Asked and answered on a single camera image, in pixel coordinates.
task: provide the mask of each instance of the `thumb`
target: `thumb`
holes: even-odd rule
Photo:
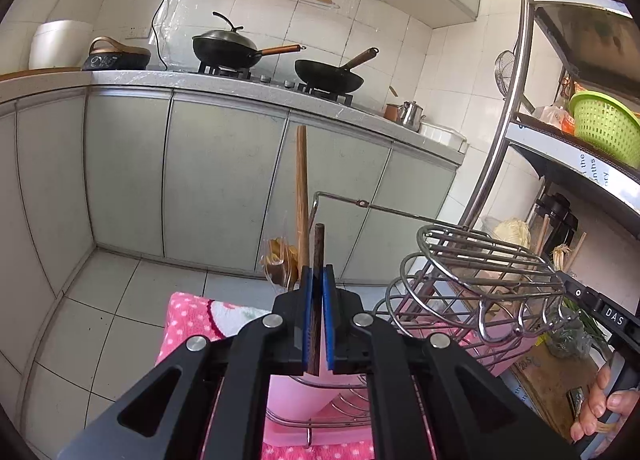
[[[615,392],[607,399],[607,409],[622,416],[629,416],[638,403],[640,394],[628,390],[626,392]]]

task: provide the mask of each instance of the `gas stove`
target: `gas stove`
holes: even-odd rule
[[[313,95],[313,97],[324,99],[325,101],[331,101],[332,103],[344,104],[345,106],[351,106],[351,101],[353,101],[353,95],[351,94],[340,95],[329,93],[324,90],[312,88],[305,83],[297,83],[293,80],[285,80],[284,82],[273,81],[268,75],[261,75],[260,77],[257,77],[252,75],[248,68],[241,68],[237,70],[229,68],[212,68],[201,63],[197,73],[210,75],[212,77],[251,81],[277,88],[286,88],[292,92]]]

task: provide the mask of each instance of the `shelf post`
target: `shelf post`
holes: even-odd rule
[[[520,0],[518,43],[514,54],[515,61],[513,63],[511,83],[504,98],[504,106],[502,107],[502,114],[494,135],[494,141],[491,143],[491,148],[489,148],[489,153],[478,177],[476,187],[458,223],[464,228],[473,228],[476,220],[478,220],[507,153],[508,141],[505,137],[509,123],[520,107],[521,97],[524,93],[524,83],[527,78],[529,57],[531,55],[532,36],[533,2],[532,0]]]

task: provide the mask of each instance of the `green colander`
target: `green colander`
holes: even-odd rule
[[[631,167],[640,166],[640,121],[624,104],[599,92],[578,92],[569,111],[576,137]]]

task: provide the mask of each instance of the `wok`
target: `wok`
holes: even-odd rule
[[[241,26],[233,26],[231,21],[218,12],[213,15],[225,20],[231,30],[209,30],[193,36],[193,53],[206,66],[234,70],[251,68],[262,56],[299,52],[305,48],[295,44],[257,50],[253,41],[236,32],[242,29]]]
[[[342,66],[298,59],[295,65],[296,74],[312,88],[333,94],[349,94],[360,88],[364,82],[362,77],[351,73],[351,69],[375,58],[378,52],[375,47],[369,48]]]

